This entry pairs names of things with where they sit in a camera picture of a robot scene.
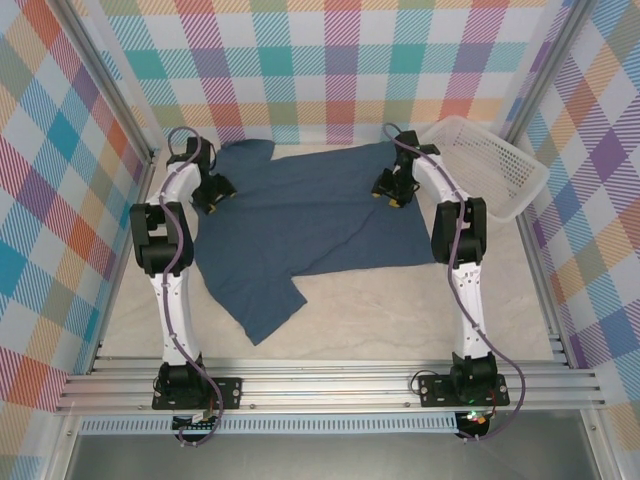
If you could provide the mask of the blue t-shirt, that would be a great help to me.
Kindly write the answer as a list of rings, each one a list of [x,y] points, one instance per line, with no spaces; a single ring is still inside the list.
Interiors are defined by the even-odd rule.
[[[397,209],[371,194],[395,160],[393,144],[273,153],[268,140],[219,150],[215,170],[237,194],[199,213],[194,240],[207,290],[252,344],[305,305],[296,276],[433,263],[418,203]]]

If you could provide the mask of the grey metal plate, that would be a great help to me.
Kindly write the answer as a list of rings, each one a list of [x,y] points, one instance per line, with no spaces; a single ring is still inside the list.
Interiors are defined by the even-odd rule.
[[[583,450],[447,435],[83,436],[65,480],[601,480]]]

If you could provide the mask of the white perforated plastic basket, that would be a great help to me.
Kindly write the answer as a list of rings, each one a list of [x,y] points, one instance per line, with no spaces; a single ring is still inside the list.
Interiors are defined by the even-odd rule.
[[[535,158],[460,116],[437,122],[421,139],[439,149],[458,185],[483,198],[497,222],[514,220],[549,179],[548,168]]]

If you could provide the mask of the small controller circuit board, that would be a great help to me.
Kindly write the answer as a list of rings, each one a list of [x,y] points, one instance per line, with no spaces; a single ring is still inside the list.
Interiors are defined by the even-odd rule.
[[[456,413],[456,425],[460,435],[483,436],[489,431],[493,414],[489,411],[467,411]]]
[[[218,416],[216,413],[211,412],[176,415],[172,417],[171,428],[174,431],[209,432],[217,423]]]

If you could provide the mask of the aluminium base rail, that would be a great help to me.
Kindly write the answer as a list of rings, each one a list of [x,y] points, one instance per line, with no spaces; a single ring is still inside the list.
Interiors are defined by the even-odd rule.
[[[239,413],[390,413],[419,410],[409,380],[419,370],[445,373],[447,361],[271,360],[204,361],[213,377],[243,381]],[[592,370],[572,369],[561,360],[524,361],[517,373],[501,363],[509,396],[525,397],[524,409],[581,410],[605,406],[603,389]],[[89,375],[68,378],[59,415],[151,413],[156,358],[99,357]]]

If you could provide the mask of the aluminium frame post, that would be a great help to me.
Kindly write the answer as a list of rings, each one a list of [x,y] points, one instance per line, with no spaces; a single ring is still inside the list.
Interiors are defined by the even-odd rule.
[[[98,89],[105,95],[107,103],[114,112],[115,117],[120,121],[136,152],[144,159],[146,164],[151,164],[155,156],[154,149],[144,137],[116,81],[113,79],[99,50],[95,47],[70,0],[47,0],[47,2],[63,29],[69,35],[72,44],[78,50],[85,68],[95,81]]]
[[[598,0],[548,0],[511,81],[492,131],[514,143],[531,122]]]

